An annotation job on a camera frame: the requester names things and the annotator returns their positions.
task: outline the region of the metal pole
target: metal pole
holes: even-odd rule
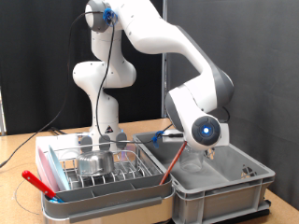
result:
[[[3,120],[3,114],[2,114],[2,97],[1,97],[1,101],[0,101],[0,130],[1,130],[2,136],[6,135],[6,132],[4,130],[4,120]]]
[[[163,0],[163,19],[167,21],[167,0]],[[164,109],[164,99],[167,93],[167,54],[162,55],[162,104],[161,104],[161,118],[166,117]]]

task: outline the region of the black background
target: black background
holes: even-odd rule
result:
[[[66,87],[67,41],[72,21],[88,1],[0,1],[0,85],[7,134],[32,133],[60,110]],[[163,1],[152,0],[162,15]],[[120,105],[120,122],[161,117],[162,55],[146,55],[122,36],[124,57],[135,66],[132,87],[106,90]],[[71,70],[97,60],[84,17],[74,27]],[[63,113],[51,125],[59,129],[92,125],[91,103],[70,78]]]
[[[235,84],[231,143],[275,171],[269,188],[299,209],[299,1],[172,0],[167,13]],[[168,65],[169,89],[198,75],[181,55]]]

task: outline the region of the wooden table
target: wooden table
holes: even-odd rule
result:
[[[120,124],[125,130],[128,137],[132,139],[134,133],[145,133],[162,130],[170,124],[168,119],[156,119],[139,121],[132,123]],[[82,133],[87,132],[89,128],[79,128],[65,130],[66,133]],[[6,160],[9,155],[31,134],[18,134],[0,137],[0,162]],[[37,136],[47,136],[50,133],[39,133]],[[0,169],[0,223],[9,224],[38,224],[42,223],[40,193],[28,182],[23,182],[18,189],[18,202],[29,211],[38,213],[35,215],[22,209],[16,202],[15,191],[19,184],[23,181],[21,172],[29,170],[37,175],[35,164],[35,148],[36,139],[33,138],[24,145],[15,156]],[[265,199],[272,202],[270,207],[270,215],[267,217],[259,217],[243,224],[262,224],[262,223],[279,223],[279,224],[298,224],[299,212],[289,204],[281,200],[277,195],[267,190]]]

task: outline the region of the red handle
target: red handle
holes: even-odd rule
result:
[[[162,180],[161,180],[161,182],[160,182],[159,185],[162,185],[162,184],[165,182],[165,180],[167,179],[168,175],[170,174],[170,171],[172,170],[172,168],[173,168],[174,165],[176,164],[176,162],[177,162],[177,160],[178,160],[180,154],[183,152],[183,150],[184,150],[184,148],[186,147],[186,145],[187,145],[187,142],[185,141],[185,142],[183,143],[183,145],[180,147],[180,149],[179,149],[179,151],[178,151],[176,157],[172,160],[171,164],[169,165],[169,167],[168,167],[166,173],[164,174],[164,176],[163,176],[163,178],[162,178]]]
[[[56,193],[49,189],[43,182],[41,182],[35,175],[31,174],[30,171],[24,171],[21,173],[21,176],[30,182],[37,189],[40,189],[44,194],[46,194],[49,198],[55,197]]]

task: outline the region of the gray plastic bin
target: gray plastic bin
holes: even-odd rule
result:
[[[154,133],[134,135],[146,142]],[[182,143],[158,140],[136,147],[165,172]],[[206,151],[203,169],[198,174],[180,169],[179,161],[171,176],[176,189],[173,220],[177,224],[214,223],[267,209],[263,200],[275,173],[238,148],[215,147]]]

